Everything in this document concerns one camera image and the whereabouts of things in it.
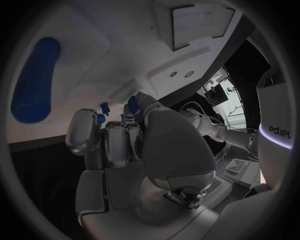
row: wire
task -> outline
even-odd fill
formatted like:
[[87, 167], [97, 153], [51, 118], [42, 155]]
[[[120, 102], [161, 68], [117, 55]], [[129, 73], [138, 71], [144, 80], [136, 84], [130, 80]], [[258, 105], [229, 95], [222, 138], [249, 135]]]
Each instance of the wire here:
[[199, 108], [201, 108], [201, 110], [202, 110], [202, 112], [203, 112], [203, 114], [199, 112], [200, 115], [205, 116], [205, 117], [207, 117], [207, 118], [209, 118], [209, 119], [213, 119], [213, 120], [217, 121], [218, 123], [220, 123], [220, 124], [222, 124], [222, 125], [224, 125], [224, 126], [227, 126], [227, 127], [231, 128], [231, 129], [235, 129], [235, 130], [237, 130], [237, 131], [244, 132], [244, 133], [250, 133], [250, 134], [253, 133], [253, 132], [250, 132], [250, 131], [248, 131], [248, 130], [241, 130], [241, 129], [236, 128], [236, 127], [233, 127], [233, 126], [226, 125], [226, 124], [224, 124], [223, 122], [219, 121], [219, 120], [218, 120], [217, 118], [215, 118], [214, 116], [208, 116], [208, 115], [205, 113], [205, 111], [203, 110], [203, 108], [200, 106], [200, 104], [199, 104], [198, 102], [196, 102], [196, 101], [189, 101], [189, 102], [185, 103], [185, 104], [179, 109], [179, 111], [181, 111], [181, 110], [182, 110], [186, 105], [188, 105], [188, 104], [195, 104], [195, 105], [197, 105]]

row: small circular hole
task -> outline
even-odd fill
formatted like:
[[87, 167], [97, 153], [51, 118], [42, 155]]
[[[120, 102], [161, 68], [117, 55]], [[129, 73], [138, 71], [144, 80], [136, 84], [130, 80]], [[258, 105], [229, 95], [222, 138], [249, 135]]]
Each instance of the small circular hole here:
[[193, 73], [194, 73], [194, 71], [190, 71], [190, 72], [188, 72], [184, 77], [185, 77], [185, 78], [188, 78], [188, 77], [191, 76]]

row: robotic arm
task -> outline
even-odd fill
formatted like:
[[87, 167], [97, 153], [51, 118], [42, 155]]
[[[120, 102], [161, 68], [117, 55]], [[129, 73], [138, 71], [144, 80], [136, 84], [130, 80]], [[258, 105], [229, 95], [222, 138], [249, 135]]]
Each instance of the robotic arm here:
[[194, 109], [179, 111], [190, 123], [192, 123], [202, 136], [209, 136], [217, 142], [226, 142], [246, 150], [248, 157], [258, 160], [258, 132], [248, 133], [241, 130], [232, 130], [222, 123], [214, 124], [209, 117]]

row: blue handle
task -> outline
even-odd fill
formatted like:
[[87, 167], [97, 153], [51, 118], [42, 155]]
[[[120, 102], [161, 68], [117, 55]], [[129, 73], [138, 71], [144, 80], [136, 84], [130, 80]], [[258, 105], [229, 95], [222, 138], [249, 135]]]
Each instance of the blue handle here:
[[21, 123], [44, 120], [51, 112], [51, 86], [59, 43], [50, 37], [38, 41], [17, 80], [10, 110]]

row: purple light strip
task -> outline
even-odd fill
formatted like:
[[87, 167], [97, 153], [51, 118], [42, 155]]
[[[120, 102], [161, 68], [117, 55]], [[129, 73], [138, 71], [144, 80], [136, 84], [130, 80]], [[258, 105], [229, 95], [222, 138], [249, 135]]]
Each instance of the purple light strip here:
[[264, 131], [263, 131], [263, 128], [262, 128], [262, 124], [259, 125], [259, 131], [260, 133], [266, 138], [266, 139], [269, 139], [271, 142], [275, 143], [275, 144], [278, 144], [282, 147], [285, 147], [287, 149], [292, 149], [293, 146], [290, 146], [290, 145], [287, 145], [287, 144], [284, 144], [280, 141], [277, 141], [275, 140], [274, 138], [270, 137], [268, 134], [266, 134]]

